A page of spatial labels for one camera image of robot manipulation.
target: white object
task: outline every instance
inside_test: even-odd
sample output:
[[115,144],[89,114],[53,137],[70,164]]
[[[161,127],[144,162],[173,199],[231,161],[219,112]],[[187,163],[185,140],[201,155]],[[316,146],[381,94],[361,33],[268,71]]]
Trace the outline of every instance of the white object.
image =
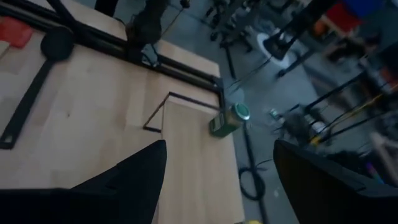
[[260,33],[257,35],[257,44],[261,50],[261,52],[267,57],[271,58],[271,62],[278,65],[282,69],[286,69],[290,66],[290,59],[289,59],[289,53],[285,55],[285,57],[282,60],[277,60],[274,58],[264,47],[264,44],[262,44],[265,40],[269,38],[268,34],[265,33]]

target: red object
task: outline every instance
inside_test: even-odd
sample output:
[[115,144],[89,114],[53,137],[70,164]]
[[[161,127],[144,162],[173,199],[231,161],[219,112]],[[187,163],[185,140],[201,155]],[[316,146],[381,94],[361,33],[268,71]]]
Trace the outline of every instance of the red object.
[[32,34],[33,29],[17,19],[3,17],[0,22],[0,40],[9,42],[13,47],[25,47]]
[[345,8],[342,2],[336,3],[329,9],[326,16],[344,32],[349,32],[362,23],[360,19]]

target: wooden plank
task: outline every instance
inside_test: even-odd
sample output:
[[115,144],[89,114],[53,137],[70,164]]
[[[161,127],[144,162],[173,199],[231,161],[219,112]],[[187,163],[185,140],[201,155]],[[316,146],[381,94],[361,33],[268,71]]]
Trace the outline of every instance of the wooden plank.
[[167,165],[158,223],[238,223],[244,220],[232,135],[208,133],[212,114],[166,102]]
[[220,68],[217,63],[177,47],[167,41],[160,40],[157,43],[157,52],[199,71],[214,75],[215,77],[220,77]]

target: black pole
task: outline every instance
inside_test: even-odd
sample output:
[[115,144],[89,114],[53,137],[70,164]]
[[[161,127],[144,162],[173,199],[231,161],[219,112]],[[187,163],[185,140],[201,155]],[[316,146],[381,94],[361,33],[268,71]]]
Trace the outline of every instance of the black pole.
[[328,92],[327,94],[319,97],[317,100],[315,100],[314,102],[310,103],[309,105],[307,105],[305,107],[306,110],[309,110],[311,108],[313,108],[315,105],[317,105],[318,103],[320,103],[321,101],[329,98],[331,95],[340,92],[341,90],[343,90],[344,88],[346,88],[347,86],[351,85],[352,83],[358,81],[362,76],[364,75],[364,72],[360,73],[359,75],[357,75],[356,77],[348,80],[346,83],[342,84],[341,86],[335,88],[334,90]]

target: green can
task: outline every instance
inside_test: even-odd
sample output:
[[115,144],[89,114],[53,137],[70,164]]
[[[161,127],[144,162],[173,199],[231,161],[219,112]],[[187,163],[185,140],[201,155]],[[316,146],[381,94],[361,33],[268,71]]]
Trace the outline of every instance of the green can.
[[235,103],[209,122],[210,134],[223,138],[240,128],[249,118],[249,108],[242,103]]

